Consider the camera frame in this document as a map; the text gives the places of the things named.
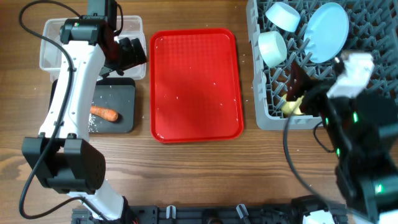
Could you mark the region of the orange carrot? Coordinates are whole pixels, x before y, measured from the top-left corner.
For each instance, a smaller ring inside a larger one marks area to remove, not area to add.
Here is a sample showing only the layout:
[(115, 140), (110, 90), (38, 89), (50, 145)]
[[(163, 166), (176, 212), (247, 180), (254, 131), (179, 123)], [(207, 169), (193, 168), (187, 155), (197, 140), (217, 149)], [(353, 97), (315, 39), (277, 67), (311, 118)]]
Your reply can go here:
[(99, 106), (91, 106), (90, 113), (109, 122), (115, 122), (119, 118), (119, 113), (117, 111)]

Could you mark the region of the white rice pile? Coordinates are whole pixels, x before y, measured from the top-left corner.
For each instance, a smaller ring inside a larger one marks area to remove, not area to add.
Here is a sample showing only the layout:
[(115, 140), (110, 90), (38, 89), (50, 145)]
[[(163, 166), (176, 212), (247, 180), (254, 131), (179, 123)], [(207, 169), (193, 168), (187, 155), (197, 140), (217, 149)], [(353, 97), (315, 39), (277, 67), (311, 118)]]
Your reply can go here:
[(97, 132), (95, 121), (96, 121), (96, 116), (90, 113), (89, 122), (88, 122), (88, 131), (90, 133)]

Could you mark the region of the yellow plastic cup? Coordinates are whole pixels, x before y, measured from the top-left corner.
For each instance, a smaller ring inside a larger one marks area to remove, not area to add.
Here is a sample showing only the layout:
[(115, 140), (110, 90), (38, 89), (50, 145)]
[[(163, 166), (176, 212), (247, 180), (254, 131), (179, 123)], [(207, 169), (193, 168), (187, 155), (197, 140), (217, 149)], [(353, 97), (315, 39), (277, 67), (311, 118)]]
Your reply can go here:
[(282, 96), (282, 99), (284, 101), (284, 104), (281, 107), (281, 111), (283, 112), (283, 114), (286, 115), (295, 115), (295, 116), (301, 116), (303, 115), (303, 112), (301, 112), (299, 106), (302, 103), (304, 96), (301, 96), (300, 98), (298, 98), (295, 101), (287, 101), (287, 94)]

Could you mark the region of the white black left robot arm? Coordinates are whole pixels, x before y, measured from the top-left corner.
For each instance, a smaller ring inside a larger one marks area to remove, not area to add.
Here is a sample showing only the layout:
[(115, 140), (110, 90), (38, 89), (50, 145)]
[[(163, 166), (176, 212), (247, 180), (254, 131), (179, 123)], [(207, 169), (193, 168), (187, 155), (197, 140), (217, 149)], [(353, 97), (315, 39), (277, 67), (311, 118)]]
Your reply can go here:
[(57, 86), (35, 138), (25, 138), (22, 154), (31, 167), (19, 200), (19, 213), (33, 179), (80, 201), (99, 223), (138, 223), (125, 197), (105, 179), (104, 155), (89, 142), (91, 102), (99, 77), (147, 62), (139, 39), (120, 38), (123, 10), (116, 1), (90, 1), (87, 13), (75, 13), (60, 28), (55, 43), (62, 57)]

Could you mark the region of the mint green bowl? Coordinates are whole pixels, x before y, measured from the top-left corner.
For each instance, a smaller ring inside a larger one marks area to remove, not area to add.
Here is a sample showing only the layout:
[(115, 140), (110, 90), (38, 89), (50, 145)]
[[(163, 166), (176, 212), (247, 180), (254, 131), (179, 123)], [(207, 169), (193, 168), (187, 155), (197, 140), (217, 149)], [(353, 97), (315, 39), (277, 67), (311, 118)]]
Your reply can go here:
[(284, 38), (277, 31), (261, 33), (258, 44), (261, 57), (269, 68), (276, 67), (287, 58)]

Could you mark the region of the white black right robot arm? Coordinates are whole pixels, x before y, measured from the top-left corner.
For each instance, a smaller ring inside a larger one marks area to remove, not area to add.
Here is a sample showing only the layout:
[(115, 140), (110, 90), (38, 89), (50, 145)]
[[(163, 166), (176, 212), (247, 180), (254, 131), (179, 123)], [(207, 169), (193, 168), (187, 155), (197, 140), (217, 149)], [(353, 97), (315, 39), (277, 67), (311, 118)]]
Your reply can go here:
[(397, 210), (397, 166), (390, 150), (397, 139), (393, 99), (362, 91), (327, 96), (334, 82), (311, 79), (296, 62), (287, 101), (302, 97), (301, 112), (320, 115), (337, 155), (336, 183), (349, 208), (371, 223)]

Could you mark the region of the light blue bowl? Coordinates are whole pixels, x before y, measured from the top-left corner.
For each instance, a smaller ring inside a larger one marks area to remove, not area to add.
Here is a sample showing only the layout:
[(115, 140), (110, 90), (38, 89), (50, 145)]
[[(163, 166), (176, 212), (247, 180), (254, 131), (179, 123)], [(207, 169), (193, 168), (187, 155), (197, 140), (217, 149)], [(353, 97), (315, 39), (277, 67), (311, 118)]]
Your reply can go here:
[(287, 32), (295, 32), (301, 19), (300, 14), (293, 7), (283, 2), (275, 2), (266, 11), (266, 17), (274, 25)]

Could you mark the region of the light blue plate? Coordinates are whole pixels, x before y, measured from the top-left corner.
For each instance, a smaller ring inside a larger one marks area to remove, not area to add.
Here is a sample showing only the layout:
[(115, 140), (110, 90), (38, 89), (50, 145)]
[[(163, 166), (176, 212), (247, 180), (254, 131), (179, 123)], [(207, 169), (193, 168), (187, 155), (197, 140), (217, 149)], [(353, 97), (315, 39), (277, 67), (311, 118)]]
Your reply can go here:
[(323, 63), (335, 57), (343, 48), (349, 31), (349, 19), (341, 5), (329, 2), (319, 7), (310, 18), (304, 33), (309, 40), (304, 48), (310, 61)]

